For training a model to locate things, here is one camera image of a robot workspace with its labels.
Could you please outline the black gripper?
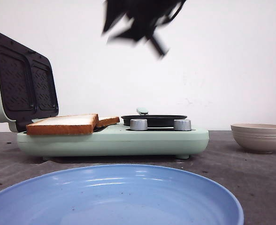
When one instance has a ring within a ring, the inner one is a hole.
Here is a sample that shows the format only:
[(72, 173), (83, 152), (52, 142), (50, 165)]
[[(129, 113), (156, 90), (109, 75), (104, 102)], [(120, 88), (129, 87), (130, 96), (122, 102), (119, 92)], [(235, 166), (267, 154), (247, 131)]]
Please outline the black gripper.
[(132, 25), (121, 33), (110, 37), (130, 39), (134, 42), (142, 38), (150, 41), (160, 57), (166, 55), (156, 39), (154, 31), (175, 19), (181, 11), (184, 0), (107, 0), (105, 22), (102, 33), (109, 31), (125, 15), (133, 20)]

